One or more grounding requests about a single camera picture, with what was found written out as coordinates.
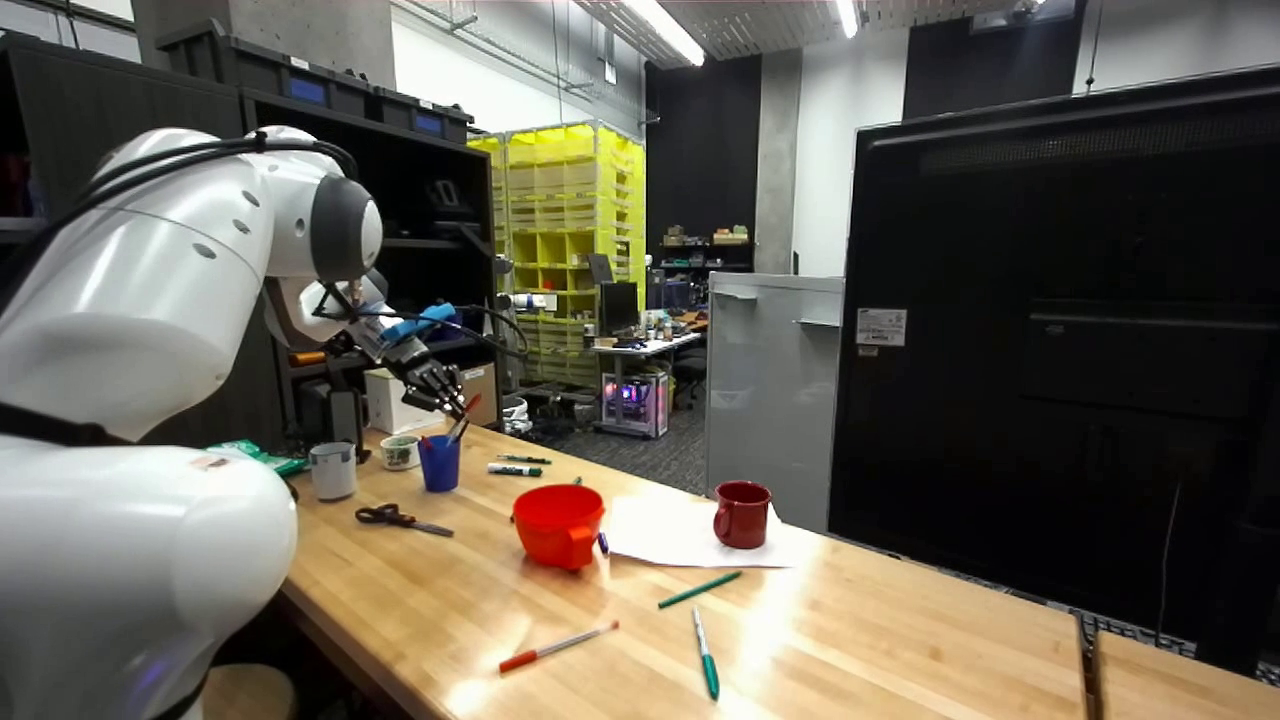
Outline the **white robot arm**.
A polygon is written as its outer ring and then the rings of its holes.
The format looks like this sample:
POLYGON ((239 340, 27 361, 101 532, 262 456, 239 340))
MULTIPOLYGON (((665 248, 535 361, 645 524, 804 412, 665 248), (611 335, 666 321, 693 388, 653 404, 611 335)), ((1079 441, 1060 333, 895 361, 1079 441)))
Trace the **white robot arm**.
POLYGON ((350 340, 416 404, 465 395, 389 306, 385 221, 342 146, 149 129, 25 244, 0 303, 0 720, 201 720, 215 651, 295 554, 261 458, 164 443, 254 317, 350 340))

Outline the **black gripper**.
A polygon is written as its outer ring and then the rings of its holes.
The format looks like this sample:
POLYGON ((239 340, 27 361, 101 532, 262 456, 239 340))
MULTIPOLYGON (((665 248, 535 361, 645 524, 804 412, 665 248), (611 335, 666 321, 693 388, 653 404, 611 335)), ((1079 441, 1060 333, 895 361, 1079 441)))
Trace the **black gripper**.
POLYGON ((350 344, 403 385, 403 399, 427 412, 465 415, 455 367, 438 364, 409 325, 380 325, 362 317, 346 326, 350 344))

